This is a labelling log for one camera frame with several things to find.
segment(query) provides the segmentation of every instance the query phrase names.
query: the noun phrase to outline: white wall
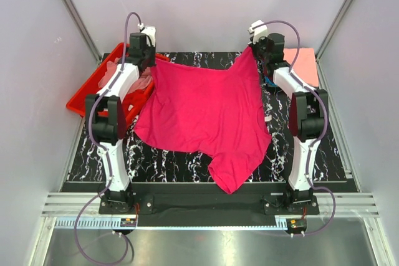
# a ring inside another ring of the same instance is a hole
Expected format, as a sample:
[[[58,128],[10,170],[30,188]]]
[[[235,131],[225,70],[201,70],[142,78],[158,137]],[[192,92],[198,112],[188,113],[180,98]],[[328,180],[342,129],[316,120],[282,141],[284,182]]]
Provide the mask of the white wall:
[[[364,191],[399,261],[398,0],[355,0],[321,59]]]
[[[303,45],[318,48],[344,0],[73,0],[99,51],[111,51],[123,39],[129,11],[157,26],[160,51],[242,50],[247,29],[262,19],[283,19],[295,25]],[[135,31],[137,21],[132,22]],[[295,35],[284,26],[288,46]]]
[[[21,266],[80,121],[65,104],[95,61],[61,0],[0,7],[0,264]]]

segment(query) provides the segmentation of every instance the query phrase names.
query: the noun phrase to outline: gray floor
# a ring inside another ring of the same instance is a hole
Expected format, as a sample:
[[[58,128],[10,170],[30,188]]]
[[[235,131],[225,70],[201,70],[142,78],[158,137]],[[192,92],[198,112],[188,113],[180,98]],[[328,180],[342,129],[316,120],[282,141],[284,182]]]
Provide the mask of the gray floor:
[[[322,225],[309,219],[308,231]],[[119,259],[125,243],[106,230],[81,230],[86,253],[101,262]],[[323,233],[291,239],[277,231],[136,230],[128,235],[132,250],[120,265],[376,265],[361,219],[335,219]],[[56,229],[45,265],[93,265],[77,251],[73,231]]]

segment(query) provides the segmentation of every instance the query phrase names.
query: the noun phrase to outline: marble tabletop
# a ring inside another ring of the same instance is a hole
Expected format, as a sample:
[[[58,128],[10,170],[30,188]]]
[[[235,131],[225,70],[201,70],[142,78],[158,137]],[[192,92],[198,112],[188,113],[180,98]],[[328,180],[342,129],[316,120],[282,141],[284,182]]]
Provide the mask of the marble tabletop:
[[[228,69],[240,52],[179,52],[165,53],[171,62]],[[272,136],[265,158],[248,178],[249,182],[276,182],[287,179],[294,154],[294,140],[287,127],[290,99],[278,89],[267,87],[260,76],[262,101],[267,128]],[[127,130],[123,141],[125,166],[133,182],[213,182],[208,171],[211,158],[206,154],[181,153],[152,148],[133,132],[135,122]],[[85,128],[67,181],[104,181],[105,173],[98,149],[90,142]],[[314,168],[314,181],[343,181],[342,166],[331,128],[321,141]]]

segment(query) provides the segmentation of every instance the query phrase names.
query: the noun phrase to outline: pink cloth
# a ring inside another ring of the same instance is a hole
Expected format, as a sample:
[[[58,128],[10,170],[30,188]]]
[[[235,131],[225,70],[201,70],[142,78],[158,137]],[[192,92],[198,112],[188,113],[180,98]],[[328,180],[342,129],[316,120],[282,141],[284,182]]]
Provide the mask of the pink cloth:
[[[264,121],[256,61],[249,47],[228,70],[156,61],[155,90],[134,130],[148,145],[201,151],[209,172],[232,193],[265,157],[271,137]]]
[[[104,74],[104,77],[101,78],[99,82],[99,88],[103,88],[111,77],[114,75],[115,71],[117,70],[117,63],[119,58],[115,59],[114,62],[107,62],[107,71]],[[129,88],[129,93],[133,93],[136,90],[144,90],[147,86],[152,82],[151,70],[150,68],[146,68],[144,72],[141,74],[140,78],[137,79],[132,86]]]

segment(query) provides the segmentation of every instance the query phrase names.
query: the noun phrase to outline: purple cable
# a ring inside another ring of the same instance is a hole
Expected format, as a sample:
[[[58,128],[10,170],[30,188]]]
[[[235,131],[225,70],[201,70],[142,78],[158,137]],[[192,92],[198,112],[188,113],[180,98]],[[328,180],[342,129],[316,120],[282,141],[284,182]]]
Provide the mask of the purple cable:
[[[263,26],[263,25],[272,24],[272,23],[282,23],[282,24],[288,25],[289,27],[291,27],[291,28],[294,30],[294,32],[295,32],[295,34],[296,34],[296,36],[297,36],[297,52],[296,52],[296,54],[295,54],[294,59],[292,60],[291,66],[289,67],[289,75],[290,75],[301,87],[303,87],[304,89],[306,89],[307,91],[309,91],[309,92],[317,99],[317,101],[320,103],[320,106],[322,107],[322,110],[323,110],[323,114],[324,114],[324,125],[323,125],[323,130],[322,130],[320,136],[319,136],[315,141],[313,141],[313,142],[310,144],[309,148],[312,148],[318,141],[320,141],[320,140],[325,136],[325,133],[327,132],[327,127],[328,127],[328,123],[329,123],[329,121],[328,121],[327,109],[326,109],[326,107],[325,107],[325,105],[324,105],[324,102],[323,102],[322,99],[319,97],[319,95],[318,95],[313,89],[311,89],[311,88],[308,87],[307,85],[304,85],[304,84],[302,83],[302,80],[299,79],[298,77],[296,77],[295,72],[293,72],[293,69],[292,69],[292,68],[294,67],[295,62],[297,61],[297,58],[298,58],[298,56],[299,56],[299,51],[300,51],[300,37],[299,37],[299,32],[298,32],[298,30],[297,30],[291,23],[288,23],[288,22],[282,21],[282,20],[273,20],[273,21],[265,22],[265,23],[262,23],[262,24],[260,24],[260,25],[257,25],[257,26],[255,26],[255,27],[253,27],[253,29],[256,29],[256,28],[261,27],[261,26]],[[334,196],[333,192],[332,192],[329,188],[323,187],[323,186],[315,187],[315,186],[313,185],[312,180],[310,180],[310,176],[313,176],[313,174],[312,174],[312,175],[309,174],[310,156],[311,156],[311,152],[309,152],[308,155],[307,155],[307,157],[306,157],[305,176],[306,176],[307,182],[309,183],[309,185],[310,185],[310,187],[311,187],[312,189],[314,189],[314,190],[324,190],[324,191],[328,192],[328,193],[331,195],[331,198],[332,198],[332,212],[331,212],[330,219],[329,219],[329,220],[327,221],[327,223],[326,223],[324,226],[322,226],[320,229],[315,230],[314,232],[306,233],[306,235],[316,235],[316,234],[322,232],[323,230],[325,230],[326,228],[328,228],[328,226],[331,224],[332,220],[334,219],[335,210],[336,210],[336,208],[337,208],[337,203],[336,203],[336,201],[335,201],[335,196]]]
[[[121,236],[123,237],[123,239],[126,242],[126,250],[125,253],[122,255],[122,257],[117,260],[116,262],[113,263],[102,263],[99,261],[96,261],[92,258],[90,258],[84,251],[84,249],[82,248],[82,246],[79,243],[79,238],[77,237],[77,223],[80,219],[80,217],[82,216],[83,212],[86,210],[86,208],[98,197],[101,197],[107,190],[108,188],[111,186],[111,182],[112,182],[112,168],[111,168],[111,159],[110,156],[108,154],[108,151],[106,149],[106,147],[100,145],[100,143],[96,142],[96,140],[94,139],[93,136],[93,128],[92,128],[92,122],[93,122],[93,117],[94,117],[94,113],[95,113],[95,109],[97,108],[97,106],[99,105],[101,99],[103,99],[103,97],[105,96],[106,93],[108,93],[110,91],[110,89],[113,87],[113,85],[115,84],[115,82],[118,80],[119,76],[122,74],[124,68],[125,68],[125,59],[126,59],[126,47],[127,47],[127,27],[129,24],[129,19],[132,15],[135,15],[138,19],[138,23],[142,24],[142,20],[140,18],[140,16],[136,13],[136,12],[130,12],[127,15],[126,21],[125,21],[125,35],[124,35],[124,39],[123,39],[123,54],[122,54],[122,66],[120,67],[120,71],[116,74],[115,78],[112,80],[112,82],[110,83],[110,85],[108,86],[108,89],[106,89],[104,91],[104,93],[102,93],[94,102],[92,109],[90,110],[90,115],[89,115],[89,127],[88,127],[88,131],[89,131],[89,138],[90,141],[93,143],[93,145],[103,149],[103,151],[105,151],[105,157],[107,159],[107,163],[108,163],[108,169],[109,169],[109,182],[106,185],[106,187],[100,191],[98,194],[96,194],[91,200],[89,200],[86,205],[83,206],[83,208],[80,210],[80,212],[77,214],[76,220],[75,220],[75,225],[74,225],[74,237],[75,237],[75,243],[77,248],[79,249],[79,252],[90,262],[97,264],[97,265],[102,265],[102,266],[112,266],[112,265],[118,265],[120,262],[122,262],[125,257],[127,256],[127,252],[128,252],[128,245],[129,245],[129,240],[127,239],[127,237],[123,234],[121,234]]]

